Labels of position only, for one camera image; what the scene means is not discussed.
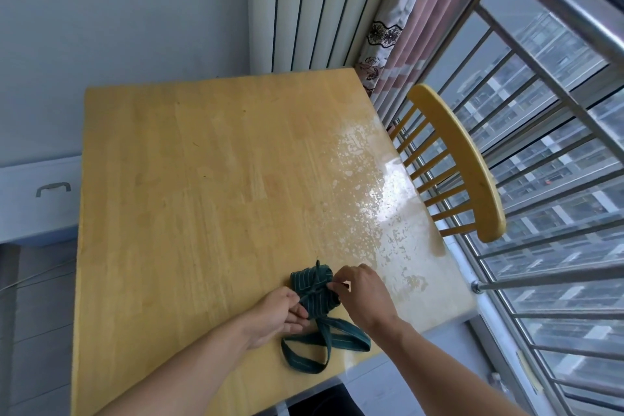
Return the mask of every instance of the black pants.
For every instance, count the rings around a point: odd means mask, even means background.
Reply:
[[[364,416],[342,383],[288,407],[288,412],[290,416]]]

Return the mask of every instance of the white cabinet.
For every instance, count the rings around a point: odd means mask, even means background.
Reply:
[[[0,243],[74,227],[81,157],[0,168]]]

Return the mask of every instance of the tile floor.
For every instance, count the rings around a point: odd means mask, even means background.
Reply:
[[[75,248],[70,241],[20,250],[18,279],[60,266],[16,290],[9,416],[69,414]],[[465,323],[448,324],[427,337],[481,378],[492,371]],[[386,356],[373,357],[340,380],[366,416],[424,414]]]

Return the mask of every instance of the wooden table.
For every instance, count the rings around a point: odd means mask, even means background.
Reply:
[[[317,258],[368,263],[418,331],[475,307],[350,68],[89,89],[82,164],[73,415]],[[307,375],[276,339],[207,414],[254,414],[378,352]]]

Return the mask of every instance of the wooden chair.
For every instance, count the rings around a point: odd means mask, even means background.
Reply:
[[[394,140],[399,131],[406,125],[408,120],[414,116],[417,110],[420,111],[423,120],[405,138],[400,147],[398,147],[398,152],[401,153],[405,150],[427,125],[431,125],[434,131],[417,146],[416,151],[410,154],[409,158],[405,160],[403,164],[409,166],[414,163],[414,161],[438,139],[441,139],[446,146],[445,150],[435,155],[424,165],[420,166],[419,164],[415,164],[414,167],[416,171],[411,174],[412,180],[431,170],[448,155],[450,155],[455,162],[454,166],[420,186],[417,189],[418,193],[422,194],[456,173],[459,173],[464,181],[464,183],[459,186],[444,191],[437,196],[433,196],[431,199],[427,199],[425,201],[426,207],[448,199],[464,190],[468,193],[469,199],[448,211],[434,214],[432,216],[433,220],[439,221],[440,219],[464,213],[471,209],[474,214],[473,223],[442,230],[442,236],[465,234],[476,230],[477,236],[482,242],[492,242],[500,238],[505,233],[505,215],[500,200],[501,197],[496,190],[494,178],[470,135],[468,135],[468,132],[464,129],[463,125],[448,105],[446,105],[440,96],[428,86],[417,84],[410,89],[407,97],[411,101],[412,106],[394,128],[390,134],[390,138]]]

